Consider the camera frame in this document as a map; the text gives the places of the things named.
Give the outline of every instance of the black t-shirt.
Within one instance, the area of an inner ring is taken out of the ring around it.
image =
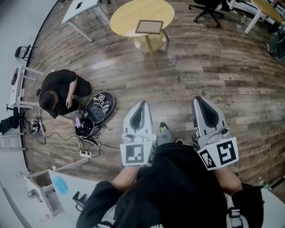
[[[76,78],[76,73],[67,69],[51,72],[45,77],[41,91],[53,90],[58,96],[58,103],[55,108],[53,110],[46,110],[53,118],[69,113],[66,107],[66,99],[69,92],[69,85]]]
[[[96,227],[115,204],[116,228],[226,227],[228,208],[219,183],[193,147],[177,143],[159,146],[152,166],[140,170],[130,190],[98,183],[77,228]]]

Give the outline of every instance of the hand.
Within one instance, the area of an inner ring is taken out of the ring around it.
[[[72,120],[72,119],[69,119],[68,123],[72,124],[73,126],[76,126],[75,121],[74,121],[74,120]]]
[[[72,106],[72,97],[67,97],[66,99],[66,107],[69,109]]]

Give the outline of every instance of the black office chair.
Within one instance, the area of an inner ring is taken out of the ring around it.
[[[18,107],[14,107],[12,109],[12,108],[9,108],[8,104],[7,104],[6,110],[7,111],[8,110],[13,110],[13,116],[10,116],[7,119],[1,120],[1,122],[0,122],[0,132],[2,132],[2,134],[6,134],[12,128],[15,128],[15,129],[18,128],[18,126],[20,124],[24,125],[24,120],[27,121],[25,116],[24,116],[26,111],[27,111],[27,109],[25,109],[23,111],[23,113],[20,114]]]
[[[194,22],[197,22],[199,17],[208,13],[216,21],[216,23],[217,23],[216,28],[219,28],[221,26],[218,19],[214,15],[214,13],[218,14],[220,16],[220,18],[223,18],[224,14],[213,10],[221,3],[221,0],[194,0],[194,2],[197,4],[201,4],[201,5],[205,6],[205,7],[202,7],[202,6],[191,5],[191,4],[188,6],[188,9],[192,9],[192,7],[194,7],[194,8],[204,10],[194,19]]]
[[[25,48],[26,50],[25,50],[23,56],[20,56],[20,52],[21,52],[22,48]],[[32,56],[33,50],[34,50],[35,48],[38,48],[38,47],[31,47],[31,45],[29,45],[29,46],[27,46],[27,47],[25,47],[25,46],[18,47],[17,50],[16,50],[16,52],[15,52],[15,57],[16,57],[16,58],[24,59],[26,62],[28,61],[28,58],[34,59],[34,58],[31,57],[31,56]]]

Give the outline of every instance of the white wall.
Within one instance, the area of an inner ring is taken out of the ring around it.
[[[9,102],[13,73],[20,64],[14,57],[15,51],[19,46],[34,43],[56,1],[8,0],[0,6],[0,120],[12,115],[12,111],[6,112],[6,103]],[[27,197],[28,189],[20,172],[28,173],[22,151],[0,152],[0,182],[4,189],[0,185],[0,227],[22,228],[23,225],[19,223],[22,219],[25,220],[23,224],[26,228],[73,228],[74,224],[69,224],[65,213],[50,219],[44,218],[40,203]],[[12,202],[12,207],[8,206],[4,192]],[[17,220],[15,213],[22,215],[22,218]]]

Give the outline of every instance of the wooden floor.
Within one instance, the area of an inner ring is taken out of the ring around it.
[[[117,0],[119,5],[125,0]],[[132,39],[116,35],[86,13],[76,20],[94,38],[89,43],[66,24],[61,24],[68,5],[57,5],[48,17],[38,40],[30,67],[45,73],[52,69],[69,69],[90,81],[98,90],[110,91],[117,105],[103,129],[100,140],[119,147],[122,123],[131,107],[141,100],[151,106],[154,131],[166,121],[175,138],[191,144],[194,133],[191,101],[202,95],[215,102],[224,112],[232,135],[237,137],[240,160],[234,171],[245,183],[268,183],[285,172],[285,68],[267,52],[270,35],[266,25],[257,23],[246,35],[236,24],[243,14],[225,13],[221,29],[215,28],[210,16],[198,23],[193,19],[201,10],[188,10],[192,1],[169,1],[175,10],[173,22],[166,31],[170,38],[167,50],[155,54],[156,68],[150,55],[136,49]],[[111,17],[112,5],[104,9]],[[36,101],[37,82],[26,81],[25,99]],[[27,118],[38,109],[30,110]],[[53,120],[44,113],[47,134],[73,135],[73,128]],[[28,166],[37,171],[55,161],[72,162],[67,143],[57,135],[41,145],[31,135],[24,137]],[[80,156],[73,146],[75,160]],[[74,175],[111,180],[121,168],[120,150],[101,147],[101,155],[73,172]]]

